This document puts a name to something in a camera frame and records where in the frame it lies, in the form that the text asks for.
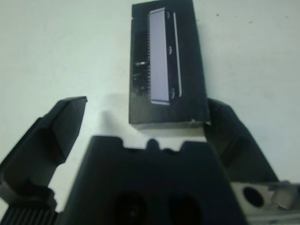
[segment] black box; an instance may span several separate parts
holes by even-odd
[[[132,6],[129,123],[137,128],[209,122],[192,0]]]

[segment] screw hole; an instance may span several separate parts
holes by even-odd
[[[136,192],[122,193],[116,201],[115,219],[117,225],[140,225],[147,215],[147,206]]]
[[[247,199],[247,201],[255,206],[255,207],[262,207],[264,202],[263,202],[263,197],[262,195],[257,191],[255,190],[254,188],[252,187],[246,187],[243,191],[244,193],[244,197]]]

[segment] white table surface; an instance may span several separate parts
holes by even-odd
[[[87,96],[80,135],[50,187],[64,208],[93,135],[144,148],[205,141],[190,131],[128,124],[131,4],[135,0],[0,0],[0,160],[66,97]],[[231,105],[281,180],[300,181],[300,1],[196,0],[208,96]],[[6,205],[1,203],[0,213]]]

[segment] heatsink picture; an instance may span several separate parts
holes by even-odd
[[[148,80],[151,103],[170,105],[181,97],[176,13],[159,8],[149,13]]]

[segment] black plastic part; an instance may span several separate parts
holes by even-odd
[[[86,97],[59,101],[39,118],[0,165],[0,197],[10,206],[55,208],[47,186],[79,134]]]
[[[93,137],[59,225],[247,224],[210,145],[181,150],[126,149],[117,137]]]
[[[218,152],[231,181],[278,182],[254,138],[229,105],[209,99],[211,125],[204,125],[208,143]]]

